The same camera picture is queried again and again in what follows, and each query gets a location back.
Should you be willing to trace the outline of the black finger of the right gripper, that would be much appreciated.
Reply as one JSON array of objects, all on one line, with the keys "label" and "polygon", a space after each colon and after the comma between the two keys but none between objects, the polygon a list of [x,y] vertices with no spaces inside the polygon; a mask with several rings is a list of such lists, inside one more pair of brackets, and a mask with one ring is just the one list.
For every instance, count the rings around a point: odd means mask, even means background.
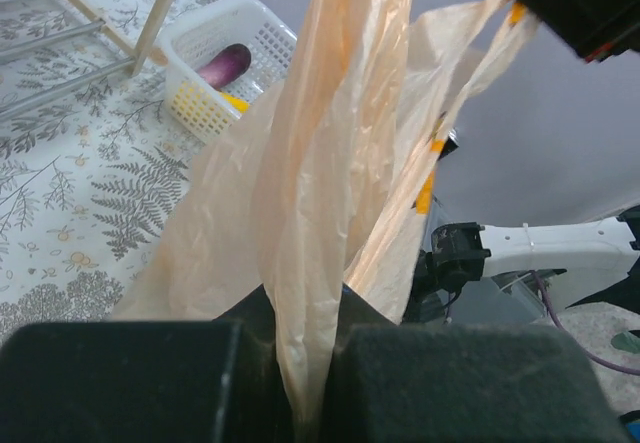
[{"label": "black finger of the right gripper", "polygon": [[639,0],[517,0],[584,61],[639,51]]}]

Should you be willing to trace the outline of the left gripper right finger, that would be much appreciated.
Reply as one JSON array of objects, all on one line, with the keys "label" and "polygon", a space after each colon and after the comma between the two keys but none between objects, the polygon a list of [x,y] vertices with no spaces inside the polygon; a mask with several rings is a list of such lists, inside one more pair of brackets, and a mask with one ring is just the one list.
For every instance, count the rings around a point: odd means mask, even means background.
[{"label": "left gripper right finger", "polygon": [[549,326],[398,326],[339,307],[323,442],[628,442],[587,357]]}]

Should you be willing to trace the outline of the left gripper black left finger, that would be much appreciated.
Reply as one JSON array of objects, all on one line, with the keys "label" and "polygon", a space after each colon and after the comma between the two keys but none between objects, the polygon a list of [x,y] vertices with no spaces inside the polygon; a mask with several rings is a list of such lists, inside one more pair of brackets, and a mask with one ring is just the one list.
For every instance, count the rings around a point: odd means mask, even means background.
[{"label": "left gripper black left finger", "polygon": [[38,323],[1,347],[5,442],[289,442],[263,289],[211,321]]}]

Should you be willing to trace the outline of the peach plastic grocery bag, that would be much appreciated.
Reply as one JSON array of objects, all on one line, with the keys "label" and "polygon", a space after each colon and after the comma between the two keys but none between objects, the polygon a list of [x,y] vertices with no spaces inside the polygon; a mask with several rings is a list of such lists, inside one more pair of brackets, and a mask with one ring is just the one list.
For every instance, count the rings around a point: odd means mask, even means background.
[{"label": "peach plastic grocery bag", "polygon": [[463,103],[534,35],[509,0],[409,17],[412,0],[311,0],[284,81],[192,161],[191,184],[115,320],[205,320],[263,287],[296,437],[317,434],[349,286],[398,322],[420,239],[413,205]]}]

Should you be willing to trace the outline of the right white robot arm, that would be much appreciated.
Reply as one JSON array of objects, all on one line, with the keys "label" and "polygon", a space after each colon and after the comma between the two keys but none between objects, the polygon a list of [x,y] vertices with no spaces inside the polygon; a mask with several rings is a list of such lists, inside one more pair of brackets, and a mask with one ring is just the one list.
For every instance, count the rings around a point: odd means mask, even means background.
[{"label": "right white robot arm", "polygon": [[[587,63],[639,49],[639,0],[515,0]],[[472,281],[507,273],[602,270],[614,284],[580,303],[639,310],[639,210],[572,225],[520,227],[451,223],[430,234],[416,263],[407,309],[440,290],[459,298]]]}]

